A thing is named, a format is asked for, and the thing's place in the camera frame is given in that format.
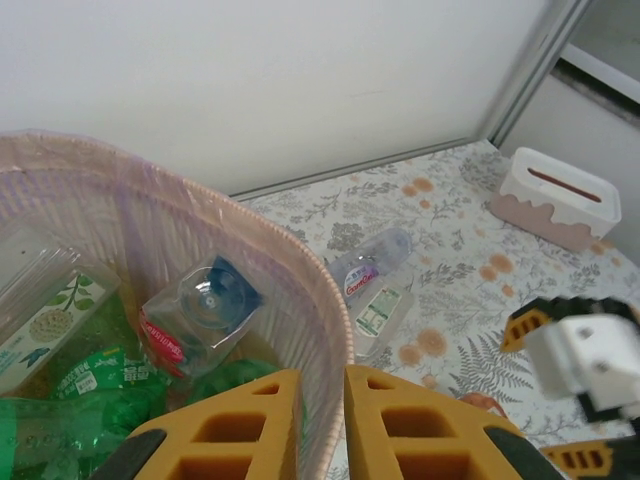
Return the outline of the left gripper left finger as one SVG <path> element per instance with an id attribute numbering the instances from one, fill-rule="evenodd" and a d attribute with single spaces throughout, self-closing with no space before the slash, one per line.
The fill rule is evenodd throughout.
<path id="1" fill-rule="evenodd" d="M 300 373 L 285 369 L 152 419 L 94 479 L 296 479 Z"/>

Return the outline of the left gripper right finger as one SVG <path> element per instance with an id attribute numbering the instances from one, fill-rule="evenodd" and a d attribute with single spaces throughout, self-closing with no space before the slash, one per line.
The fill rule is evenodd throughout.
<path id="1" fill-rule="evenodd" d="M 559 479 L 504 417 L 380 370 L 345 369 L 353 479 Z"/>

